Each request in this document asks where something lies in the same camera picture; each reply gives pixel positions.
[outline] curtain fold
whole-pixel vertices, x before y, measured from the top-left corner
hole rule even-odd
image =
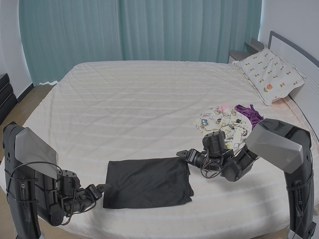
[[[227,63],[258,37],[262,0],[20,0],[22,44],[34,85],[82,62]]]

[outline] mattress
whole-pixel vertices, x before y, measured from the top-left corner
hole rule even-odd
[[[75,66],[50,91],[24,126],[59,154],[59,165],[78,174],[81,185],[105,182],[110,160],[175,157],[202,150],[193,126],[202,111],[227,102],[253,104],[266,118],[309,130],[289,98],[265,106],[232,64],[120,61]],[[315,202],[318,144],[312,138]],[[284,174],[263,159],[237,182],[205,179],[190,166],[192,202],[153,209],[103,209],[74,215],[71,233],[102,238],[252,238],[285,228],[289,206]],[[5,188],[4,163],[0,183]]]

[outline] white pillow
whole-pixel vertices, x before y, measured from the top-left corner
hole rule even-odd
[[[291,90],[305,83],[295,66],[282,61],[268,48],[236,62],[235,65],[267,106],[272,101],[288,96]]]

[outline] floor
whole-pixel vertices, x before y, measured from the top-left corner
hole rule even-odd
[[[10,114],[6,117],[4,122],[0,126],[0,142],[2,142],[2,131],[3,127],[14,121],[18,125],[23,125],[27,118],[31,115],[33,110],[42,102],[42,99],[52,89],[52,85],[39,85],[32,89],[29,94],[17,104]],[[4,150],[0,147],[0,160],[3,159]],[[5,193],[0,190],[0,237],[2,239],[15,239],[16,232],[12,221],[9,205],[6,201]],[[81,237],[70,234],[60,228],[52,227],[48,223],[39,219],[40,228],[44,231],[46,239],[80,239]],[[271,235],[260,236],[254,239],[286,239],[286,229]]]

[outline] folded black fabric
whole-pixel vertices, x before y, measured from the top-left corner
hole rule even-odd
[[[110,161],[103,208],[155,208],[192,201],[188,164],[180,157]]]

